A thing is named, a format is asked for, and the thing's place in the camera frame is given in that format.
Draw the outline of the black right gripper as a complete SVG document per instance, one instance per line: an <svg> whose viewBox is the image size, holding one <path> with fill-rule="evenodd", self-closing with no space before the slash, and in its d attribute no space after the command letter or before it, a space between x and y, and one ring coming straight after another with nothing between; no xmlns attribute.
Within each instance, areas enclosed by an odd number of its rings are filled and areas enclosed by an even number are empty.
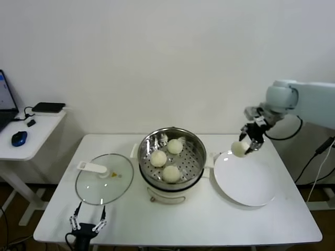
<svg viewBox="0 0 335 251"><path fill-rule="evenodd" d="M239 141L242 141L247 135L251 140L251 143L248 149L245 151L245 154L258 151L262 147L264 142L263 135L270 128L271 125L265 119L254 119L253 122L249 122L241 128Z"/></svg>

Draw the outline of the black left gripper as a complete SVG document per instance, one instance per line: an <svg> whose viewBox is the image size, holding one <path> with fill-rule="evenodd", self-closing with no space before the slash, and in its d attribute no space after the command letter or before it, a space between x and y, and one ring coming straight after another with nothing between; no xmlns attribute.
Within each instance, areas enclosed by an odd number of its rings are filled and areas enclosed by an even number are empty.
<svg viewBox="0 0 335 251"><path fill-rule="evenodd" d="M74 214L70 216L70 224L72 227L72 236L75 237L74 251L89 251L91 239L97 236L102 228L107 224L106 221L106 206L103 207L100 222L97 225L80 223L77 220L79 210L82 203L75 209Z"/></svg>

